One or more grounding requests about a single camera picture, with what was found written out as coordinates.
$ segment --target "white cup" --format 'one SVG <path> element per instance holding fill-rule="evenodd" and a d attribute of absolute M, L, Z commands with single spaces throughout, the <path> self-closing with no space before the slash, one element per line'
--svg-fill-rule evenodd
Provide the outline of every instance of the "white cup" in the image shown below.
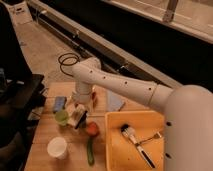
<path fill-rule="evenodd" d="M 53 138 L 47 145 L 47 152 L 51 157 L 65 159 L 68 153 L 66 140 L 62 137 Z"/>

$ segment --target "wooden table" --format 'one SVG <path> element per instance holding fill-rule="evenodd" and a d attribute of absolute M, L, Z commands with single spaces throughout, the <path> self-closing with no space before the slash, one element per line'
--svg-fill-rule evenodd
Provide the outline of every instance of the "wooden table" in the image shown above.
<path fill-rule="evenodd" d="M 73 109 L 73 102 L 70 100 L 72 91 L 74 90 L 74 82 L 57 82 L 52 83 L 43 114 L 37 126 L 33 144 L 31 146 L 29 156 L 26 162 L 25 171 L 105 171 L 106 170 L 106 152 L 105 152 L 105 118 L 106 110 L 106 90 L 95 86 L 97 92 L 97 104 L 94 112 L 88 117 L 88 121 L 95 121 L 100 127 L 100 135 L 94 141 L 95 164 L 91 167 L 87 162 L 86 142 L 88 136 L 83 130 L 75 130 L 70 126 L 59 126 L 52 113 L 52 107 L 56 96 L 66 96 L 68 98 L 67 108 Z M 122 111 L 141 111 L 147 110 L 136 102 L 125 97 L 121 97 L 125 101 Z M 65 160 L 57 160 L 51 158 L 47 153 L 48 142 L 56 137 L 62 136 L 68 142 L 69 155 Z"/>

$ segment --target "white brush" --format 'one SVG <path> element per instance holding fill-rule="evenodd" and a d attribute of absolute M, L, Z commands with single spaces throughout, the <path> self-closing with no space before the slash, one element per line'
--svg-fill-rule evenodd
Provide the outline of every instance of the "white brush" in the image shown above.
<path fill-rule="evenodd" d="M 155 165 L 153 164 L 152 160 L 149 158 L 149 156 L 146 154 L 144 149 L 140 146 L 140 144 L 137 142 L 135 138 L 135 130 L 128 124 L 124 124 L 121 127 L 121 133 L 135 145 L 139 154 L 143 157 L 143 159 L 147 162 L 147 164 L 154 169 Z"/>

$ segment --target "wooden tray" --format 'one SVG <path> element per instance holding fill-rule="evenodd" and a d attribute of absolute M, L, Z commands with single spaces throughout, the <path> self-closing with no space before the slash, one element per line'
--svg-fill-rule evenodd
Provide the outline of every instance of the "wooden tray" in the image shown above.
<path fill-rule="evenodd" d="M 146 139 L 163 130 L 164 117 L 154 111 L 110 112 L 106 114 L 106 164 L 108 171 L 152 170 L 140 156 L 135 146 L 120 132 L 127 123 L 135 129 L 138 140 Z M 164 138 L 143 144 L 145 152 L 155 164 L 156 171 L 163 170 Z"/>

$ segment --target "cup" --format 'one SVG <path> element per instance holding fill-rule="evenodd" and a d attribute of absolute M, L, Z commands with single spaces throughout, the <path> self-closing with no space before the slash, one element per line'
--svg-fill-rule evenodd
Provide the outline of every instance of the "cup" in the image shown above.
<path fill-rule="evenodd" d="M 65 159 L 68 153 L 67 142 L 63 137 L 53 138 L 47 145 L 48 154 L 57 159 Z"/>
<path fill-rule="evenodd" d="M 66 110 L 60 110 L 55 113 L 55 120 L 58 122 L 59 125 L 65 126 L 69 119 L 69 114 Z"/>

